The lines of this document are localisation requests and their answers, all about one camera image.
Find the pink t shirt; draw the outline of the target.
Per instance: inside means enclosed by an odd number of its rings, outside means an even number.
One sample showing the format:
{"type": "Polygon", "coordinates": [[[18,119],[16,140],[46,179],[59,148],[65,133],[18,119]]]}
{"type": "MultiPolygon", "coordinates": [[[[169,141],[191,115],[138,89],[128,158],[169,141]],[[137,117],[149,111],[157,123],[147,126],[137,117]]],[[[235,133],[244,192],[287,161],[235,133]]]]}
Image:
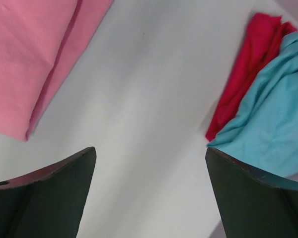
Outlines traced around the pink t shirt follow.
{"type": "Polygon", "coordinates": [[[0,133],[26,141],[110,0],[0,0],[0,133]]]}

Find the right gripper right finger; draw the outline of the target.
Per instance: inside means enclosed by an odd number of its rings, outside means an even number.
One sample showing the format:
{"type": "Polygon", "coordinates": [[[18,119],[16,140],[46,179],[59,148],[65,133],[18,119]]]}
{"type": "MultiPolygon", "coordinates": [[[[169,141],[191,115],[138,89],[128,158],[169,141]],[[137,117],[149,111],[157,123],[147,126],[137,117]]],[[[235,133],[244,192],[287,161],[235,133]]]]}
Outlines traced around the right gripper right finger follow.
{"type": "Polygon", "coordinates": [[[298,238],[298,182],[209,147],[206,164],[228,238],[298,238]]]}

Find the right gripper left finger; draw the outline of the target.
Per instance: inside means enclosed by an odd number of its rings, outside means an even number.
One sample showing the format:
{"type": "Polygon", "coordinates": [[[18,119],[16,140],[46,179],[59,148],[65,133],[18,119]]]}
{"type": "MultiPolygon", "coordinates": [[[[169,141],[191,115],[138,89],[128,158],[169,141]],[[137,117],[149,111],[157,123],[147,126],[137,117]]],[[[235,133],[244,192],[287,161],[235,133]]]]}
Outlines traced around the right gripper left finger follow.
{"type": "Polygon", "coordinates": [[[96,164],[87,147],[0,182],[0,238],[75,238],[96,164]]]}

